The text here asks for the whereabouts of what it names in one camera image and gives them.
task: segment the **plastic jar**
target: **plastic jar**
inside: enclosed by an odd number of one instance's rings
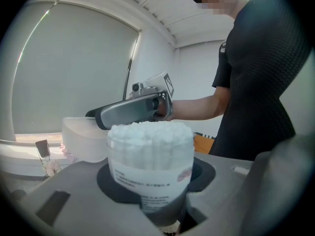
[[[141,196],[141,209],[159,226],[174,223],[190,182],[193,138],[183,144],[154,144],[107,137],[110,172],[115,182]]]

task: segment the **white container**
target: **white container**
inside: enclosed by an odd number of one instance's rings
[[[95,118],[64,118],[62,133],[65,147],[78,161],[97,163],[107,157],[108,130],[100,129]]]
[[[107,144],[113,179],[141,196],[141,209],[145,214],[161,212],[163,217],[171,216],[167,221],[174,223],[190,183],[193,136],[189,141],[174,145],[141,139],[117,141],[108,136]],[[160,218],[153,222],[167,226]]]

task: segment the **person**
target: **person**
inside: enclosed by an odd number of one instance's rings
[[[223,115],[210,154],[254,160],[295,134],[279,97],[302,69],[311,45],[286,0],[194,1],[228,15],[234,27],[219,49],[214,94],[174,100],[168,120]]]

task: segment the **orange object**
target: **orange object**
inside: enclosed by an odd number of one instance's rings
[[[195,138],[193,139],[194,141],[194,146],[195,146],[195,151],[204,153],[204,154],[209,154],[209,151],[213,145],[213,142],[215,141],[214,139],[211,138],[206,138],[203,136],[195,135]]]

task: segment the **hand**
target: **hand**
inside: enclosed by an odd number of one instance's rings
[[[157,116],[164,118],[167,114],[167,108],[165,100],[162,97],[158,98],[158,108],[156,112]],[[170,115],[166,121],[171,121],[173,119],[173,115]]]

